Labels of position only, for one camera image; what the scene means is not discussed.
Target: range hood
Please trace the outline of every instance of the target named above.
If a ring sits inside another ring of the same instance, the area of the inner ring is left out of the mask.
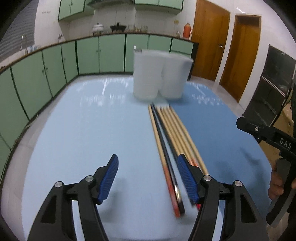
[[[115,4],[133,4],[134,0],[94,0],[91,1],[88,5],[95,9],[101,9],[104,6],[110,6]]]

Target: gray roller shutter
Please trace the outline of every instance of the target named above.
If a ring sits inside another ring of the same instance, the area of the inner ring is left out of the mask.
[[[0,41],[0,62],[20,50],[22,35],[27,46],[34,44],[35,18],[39,0],[32,0],[14,19]]]

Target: silver bolt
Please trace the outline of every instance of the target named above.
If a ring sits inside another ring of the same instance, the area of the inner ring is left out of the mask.
[[[56,188],[60,188],[62,185],[63,185],[62,182],[56,182],[54,186],[55,186]]]
[[[93,179],[94,179],[93,176],[87,176],[87,177],[85,178],[85,180],[86,180],[87,182],[91,182]]]
[[[242,182],[241,182],[241,181],[235,181],[234,184],[235,184],[237,187],[241,187],[241,186],[242,186]]]
[[[204,176],[204,180],[205,180],[205,181],[211,181],[211,180],[212,180],[212,177],[209,176],[209,175],[205,175],[205,176]]]

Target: white rice cooker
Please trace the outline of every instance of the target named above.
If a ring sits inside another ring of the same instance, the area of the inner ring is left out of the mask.
[[[104,25],[98,23],[93,27],[93,35],[95,34],[103,34],[104,33]]]

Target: tiled floor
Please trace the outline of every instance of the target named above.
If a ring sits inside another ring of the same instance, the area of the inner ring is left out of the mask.
[[[80,77],[74,82],[76,83],[78,81],[84,81],[93,78],[94,76]],[[225,104],[228,105],[228,107],[236,116],[239,117],[243,114],[243,108],[235,101],[232,96],[230,96],[229,93],[227,93],[227,91],[222,86],[213,81],[198,77],[192,77],[191,80],[196,83],[204,84],[205,86],[210,88],[216,95],[218,95],[222,99]],[[8,226],[12,229],[12,231],[20,241],[25,240],[24,232],[20,227],[22,227],[22,192],[28,163],[38,137],[49,115],[51,114],[63,94],[66,92],[67,88],[63,90],[58,98],[56,98],[28,128],[13,155],[8,171],[6,173],[1,197],[1,213]]]

